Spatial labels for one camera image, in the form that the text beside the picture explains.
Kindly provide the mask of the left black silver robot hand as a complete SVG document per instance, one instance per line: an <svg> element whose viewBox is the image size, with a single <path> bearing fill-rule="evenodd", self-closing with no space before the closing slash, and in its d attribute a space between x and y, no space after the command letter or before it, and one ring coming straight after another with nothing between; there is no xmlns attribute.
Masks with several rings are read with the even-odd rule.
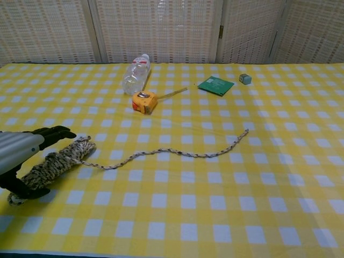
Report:
<svg viewBox="0 0 344 258"><path fill-rule="evenodd" d="M37 199L50 189L31 190L19 178L17 171L37 152L62 139L73 139L76 134L64 126L42 127L34 131L1 132L1 188L21 199Z"/></svg>

